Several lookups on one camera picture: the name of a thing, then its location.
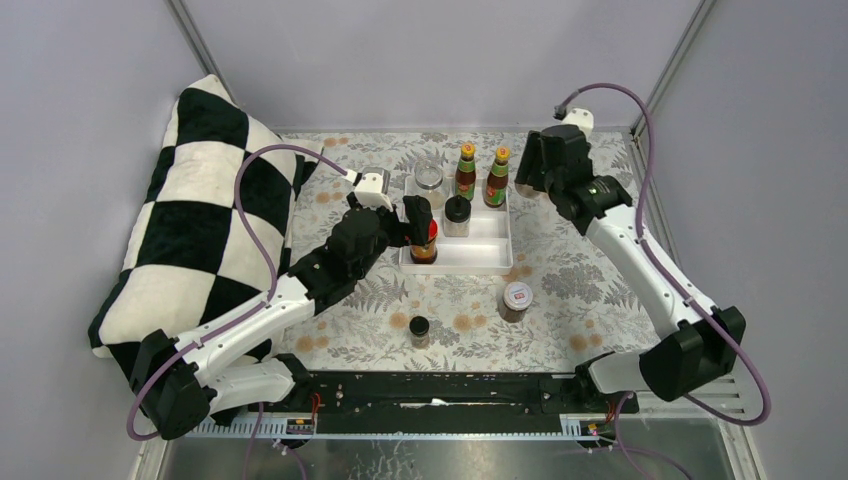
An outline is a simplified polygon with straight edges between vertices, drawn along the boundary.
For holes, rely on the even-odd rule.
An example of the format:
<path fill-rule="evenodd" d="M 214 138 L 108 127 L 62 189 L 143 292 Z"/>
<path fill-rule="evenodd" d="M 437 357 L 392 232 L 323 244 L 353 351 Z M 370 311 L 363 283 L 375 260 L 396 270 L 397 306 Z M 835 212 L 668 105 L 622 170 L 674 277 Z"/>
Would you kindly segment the clear glass jar metal rim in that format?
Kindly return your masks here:
<path fill-rule="evenodd" d="M 431 160 L 419 160 L 413 170 L 412 194 L 425 198 L 433 211 L 441 210 L 447 199 L 444 173 Z"/>

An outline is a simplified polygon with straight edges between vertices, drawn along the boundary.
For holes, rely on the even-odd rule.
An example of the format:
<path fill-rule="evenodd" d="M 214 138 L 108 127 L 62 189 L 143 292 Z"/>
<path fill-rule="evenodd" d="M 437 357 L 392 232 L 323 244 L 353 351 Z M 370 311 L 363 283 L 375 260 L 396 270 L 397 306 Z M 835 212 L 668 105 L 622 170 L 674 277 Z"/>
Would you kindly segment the large black lid jar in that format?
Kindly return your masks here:
<path fill-rule="evenodd" d="M 471 202 L 455 195 L 448 199 L 443 209 L 443 229 L 446 237 L 468 237 L 470 232 Z"/>

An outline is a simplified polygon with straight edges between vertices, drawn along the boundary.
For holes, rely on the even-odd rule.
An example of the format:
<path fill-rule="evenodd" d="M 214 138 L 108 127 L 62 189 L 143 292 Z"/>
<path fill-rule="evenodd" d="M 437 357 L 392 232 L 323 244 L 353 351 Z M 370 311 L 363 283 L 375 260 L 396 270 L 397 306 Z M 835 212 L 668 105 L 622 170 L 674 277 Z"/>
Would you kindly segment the red lid sauce jar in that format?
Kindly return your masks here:
<path fill-rule="evenodd" d="M 410 246 L 410 257 L 415 264 L 433 264 L 436 261 L 438 256 L 437 238 L 438 223 L 433 219 L 429 224 L 427 242 L 423 246 Z"/>

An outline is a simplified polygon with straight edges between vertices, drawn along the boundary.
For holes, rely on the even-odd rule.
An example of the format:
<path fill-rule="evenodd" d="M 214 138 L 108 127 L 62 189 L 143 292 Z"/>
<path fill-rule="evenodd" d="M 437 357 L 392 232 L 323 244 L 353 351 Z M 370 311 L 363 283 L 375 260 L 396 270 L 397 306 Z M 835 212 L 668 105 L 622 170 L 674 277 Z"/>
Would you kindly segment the green label sauce bottle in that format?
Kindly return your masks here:
<path fill-rule="evenodd" d="M 468 201 L 472 201 L 476 187 L 476 148 L 472 143 L 465 143 L 460 147 L 460 157 L 457 162 L 454 176 L 455 194 Z"/>

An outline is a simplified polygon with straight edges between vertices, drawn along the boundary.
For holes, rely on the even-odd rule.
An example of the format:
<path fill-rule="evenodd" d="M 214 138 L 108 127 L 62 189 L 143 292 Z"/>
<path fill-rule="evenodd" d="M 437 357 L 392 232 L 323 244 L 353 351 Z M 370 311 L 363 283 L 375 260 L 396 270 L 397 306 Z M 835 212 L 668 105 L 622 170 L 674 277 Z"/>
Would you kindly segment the red label sauce bottle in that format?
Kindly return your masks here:
<path fill-rule="evenodd" d="M 498 208 L 506 201 L 510 157 L 511 151 L 508 147 L 501 146 L 495 151 L 483 199 L 490 208 Z"/>

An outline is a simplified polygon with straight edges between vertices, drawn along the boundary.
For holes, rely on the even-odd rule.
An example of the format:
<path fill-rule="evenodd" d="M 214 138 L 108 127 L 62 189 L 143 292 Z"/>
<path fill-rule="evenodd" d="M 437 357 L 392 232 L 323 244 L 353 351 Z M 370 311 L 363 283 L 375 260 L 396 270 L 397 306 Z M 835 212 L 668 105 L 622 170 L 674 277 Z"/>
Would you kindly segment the small black cap spice jar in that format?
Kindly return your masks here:
<path fill-rule="evenodd" d="M 408 324 L 411 344 L 414 348 L 427 348 L 430 343 L 430 322 L 423 316 L 414 316 Z"/>

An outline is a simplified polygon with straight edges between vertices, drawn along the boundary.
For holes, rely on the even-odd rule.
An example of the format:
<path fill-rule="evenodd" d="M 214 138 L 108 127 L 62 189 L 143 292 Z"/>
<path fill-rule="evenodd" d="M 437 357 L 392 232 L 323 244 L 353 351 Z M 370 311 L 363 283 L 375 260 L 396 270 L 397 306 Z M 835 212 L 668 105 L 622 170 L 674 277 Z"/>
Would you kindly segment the white lid brown jar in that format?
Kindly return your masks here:
<path fill-rule="evenodd" d="M 523 320 L 533 302 L 531 287 L 519 281 L 508 283 L 498 301 L 498 313 L 507 323 L 518 323 Z"/>

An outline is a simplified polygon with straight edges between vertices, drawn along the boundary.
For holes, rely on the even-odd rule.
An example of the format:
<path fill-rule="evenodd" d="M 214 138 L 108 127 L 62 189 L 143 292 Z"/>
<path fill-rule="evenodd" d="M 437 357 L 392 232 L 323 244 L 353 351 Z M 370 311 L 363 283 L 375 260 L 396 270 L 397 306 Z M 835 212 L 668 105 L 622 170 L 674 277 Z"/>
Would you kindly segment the black cap brown spice shaker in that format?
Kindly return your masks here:
<path fill-rule="evenodd" d="M 540 196 L 540 192 L 536 191 L 531 185 L 516 184 L 515 191 L 522 197 L 527 199 L 535 199 Z"/>

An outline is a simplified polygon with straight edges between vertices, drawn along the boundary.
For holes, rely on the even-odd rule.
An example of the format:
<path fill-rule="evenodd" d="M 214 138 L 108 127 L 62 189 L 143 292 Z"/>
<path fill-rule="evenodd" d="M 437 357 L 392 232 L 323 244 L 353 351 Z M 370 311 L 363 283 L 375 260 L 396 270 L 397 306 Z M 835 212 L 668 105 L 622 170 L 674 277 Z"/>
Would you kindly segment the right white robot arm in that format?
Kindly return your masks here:
<path fill-rule="evenodd" d="M 604 354 L 576 369 L 575 402 L 597 412 L 613 393 L 649 390 L 676 400 L 728 373 L 746 321 L 689 286 L 637 222 L 631 196 L 612 176 L 594 173 L 590 144 L 575 125 L 529 132 L 515 184 L 544 192 L 557 212 L 599 248 L 646 310 L 659 341 L 641 352 Z"/>

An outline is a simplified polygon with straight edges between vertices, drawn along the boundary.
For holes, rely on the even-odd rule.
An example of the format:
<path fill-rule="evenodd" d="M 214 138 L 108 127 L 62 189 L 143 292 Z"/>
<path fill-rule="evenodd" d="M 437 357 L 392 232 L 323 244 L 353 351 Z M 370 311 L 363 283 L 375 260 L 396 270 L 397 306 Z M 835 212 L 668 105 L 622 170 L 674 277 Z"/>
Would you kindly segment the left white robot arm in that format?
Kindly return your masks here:
<path fill-rule="evenodd" d="M 129 379 L 136 398 L 126 421 L 131 438 L 143 413 L 153 437 L 179 438 L 221 410 L 278 403 L 296 411 L 310 385 L 272 358 L 238 366 L 236 360 L 286 328 L 322 313 L 352 294 L 388 248 L 423 246 L 430 238 L 431 205 L 421 196 L 395 207 L 365 207 L 355 198 L 324 243 L 302 256 L 270 289 L 213 321 L 175 337 L 158 329 L 141 342 Z"/>

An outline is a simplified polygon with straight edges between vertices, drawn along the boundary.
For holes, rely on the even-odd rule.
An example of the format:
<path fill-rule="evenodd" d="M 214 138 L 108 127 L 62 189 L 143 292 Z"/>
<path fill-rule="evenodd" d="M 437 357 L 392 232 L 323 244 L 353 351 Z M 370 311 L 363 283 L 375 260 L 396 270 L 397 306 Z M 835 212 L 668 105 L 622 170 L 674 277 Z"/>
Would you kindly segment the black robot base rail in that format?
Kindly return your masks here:
<path fill-rule="evenodd" d="M 314 420 L 320 434 L 557 434 L 566 418 L 604 423 L 636 399 L 602 394 L 580 375 L 313 371 L 263 409 Z"/>

